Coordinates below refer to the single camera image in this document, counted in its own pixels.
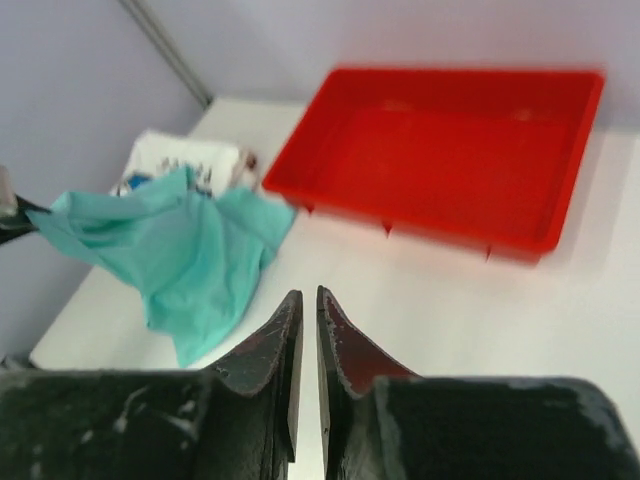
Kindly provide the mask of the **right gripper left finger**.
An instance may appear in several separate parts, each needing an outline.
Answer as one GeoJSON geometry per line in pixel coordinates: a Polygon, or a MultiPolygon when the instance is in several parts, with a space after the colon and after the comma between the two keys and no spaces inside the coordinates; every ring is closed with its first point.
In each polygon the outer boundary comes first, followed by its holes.
{"type": "Polygon", "coordinates": [[[296,456],[303,296],[196,370],[9,371],[5,479],[284,479],[296,456]]]}

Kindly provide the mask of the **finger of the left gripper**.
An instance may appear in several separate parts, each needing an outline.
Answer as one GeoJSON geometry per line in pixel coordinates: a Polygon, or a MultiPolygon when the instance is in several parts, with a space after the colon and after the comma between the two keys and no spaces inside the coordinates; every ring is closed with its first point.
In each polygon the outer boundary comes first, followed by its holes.
{"type": "Polygon", "coordinates": [[[32,224],[21,225],[1,225],[0,226],[0,246],[3,246],[11,241],[17,240],[25,235],[37,232],[38,229],[32,224]]]}
{"type": "Polygon", "coordinates": [[[50,213],[48,208],[36,205],[13,193],[1,194],[1,217],[18,218],[25,216],[28,212],[50,213]]]}

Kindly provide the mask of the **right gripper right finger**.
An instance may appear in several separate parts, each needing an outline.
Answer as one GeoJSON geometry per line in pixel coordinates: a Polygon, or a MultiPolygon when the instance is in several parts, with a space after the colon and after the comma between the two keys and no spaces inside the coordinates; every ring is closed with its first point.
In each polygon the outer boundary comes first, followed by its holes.
{"type": "Polygon", "coordinates": [[[316,295],[328,479],[631,479],[617,409],[574,377],[424,377],[316,295]]]}

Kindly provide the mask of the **teal t-shirt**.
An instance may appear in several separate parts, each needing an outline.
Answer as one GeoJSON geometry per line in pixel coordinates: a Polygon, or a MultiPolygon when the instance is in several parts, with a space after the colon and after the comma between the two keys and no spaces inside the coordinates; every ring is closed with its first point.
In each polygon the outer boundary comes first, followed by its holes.
{"type": "Polygon", "coordinates": [[[245,187],[207,195],[183,166],[123,196],[70,191],[26,215],[58,251],[135,288],[147,327],[187,367],[240,323],[296,212],[245,187]]]}

